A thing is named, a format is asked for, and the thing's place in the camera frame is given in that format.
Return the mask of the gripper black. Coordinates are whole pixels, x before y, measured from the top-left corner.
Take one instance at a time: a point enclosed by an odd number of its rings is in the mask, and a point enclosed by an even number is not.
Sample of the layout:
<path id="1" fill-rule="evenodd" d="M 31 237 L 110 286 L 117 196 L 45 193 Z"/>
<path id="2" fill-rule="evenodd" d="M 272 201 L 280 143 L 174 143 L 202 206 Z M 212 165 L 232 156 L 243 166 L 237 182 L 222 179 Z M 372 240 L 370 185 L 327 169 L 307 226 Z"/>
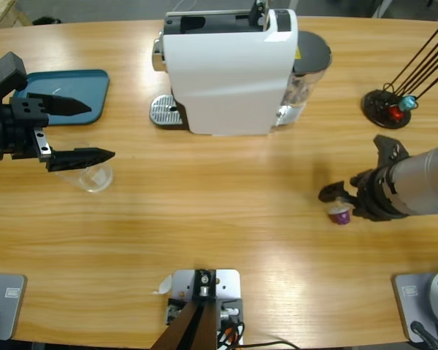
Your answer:
<path id="1" fill-rule="evenodd" d="M 115 153 L 97 147 L 52 151 L 44 134 L 48 114 L 73 116 L 92 108 L 74 98 L 27 93 L 28 98 L 0 102 L 0 160 L 8 154 L 13 160 L 37 158 L 46 161 L 48 172 L 71 171 L 103 163 Z"/>
<path id="2" fill-rule="evenodd" d="M 350 204 L 353 217 L 361 217 L 373 222 L 402 218 L 402 213 L 393 207 L 383 189 L 386 169 L 380 167 L 368 170 L 350 179 L 350 184 L 357 188 L 356 204 Z M 345 189 L 345 182 L 340 181 L 323 187 L 318 194 L 318 200 L 323 203 L 336 201 L 350 203 L 353 196 Z"/>

